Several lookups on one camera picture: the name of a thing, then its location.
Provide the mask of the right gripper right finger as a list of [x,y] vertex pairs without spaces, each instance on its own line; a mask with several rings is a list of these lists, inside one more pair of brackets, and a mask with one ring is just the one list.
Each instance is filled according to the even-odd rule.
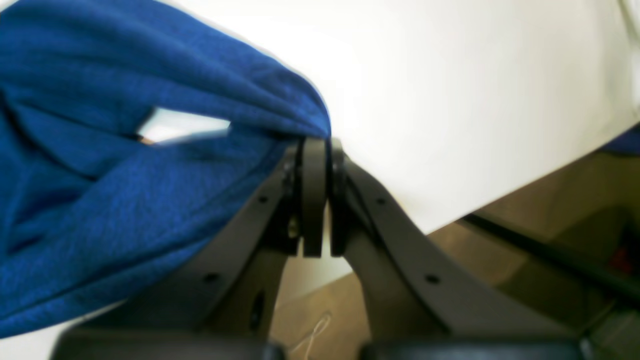
[[375,178],[327,142],[331,253],[361,284],[361,360],[583,360],[565,326],[510,299],[432,243]]

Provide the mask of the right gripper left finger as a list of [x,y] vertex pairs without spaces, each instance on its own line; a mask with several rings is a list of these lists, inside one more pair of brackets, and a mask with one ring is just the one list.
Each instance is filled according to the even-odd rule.
[[290,256],[319,258],[328,142],[290,146],[224,229],[121,306],[66,330],[53,360],[285,360],[269,331]]

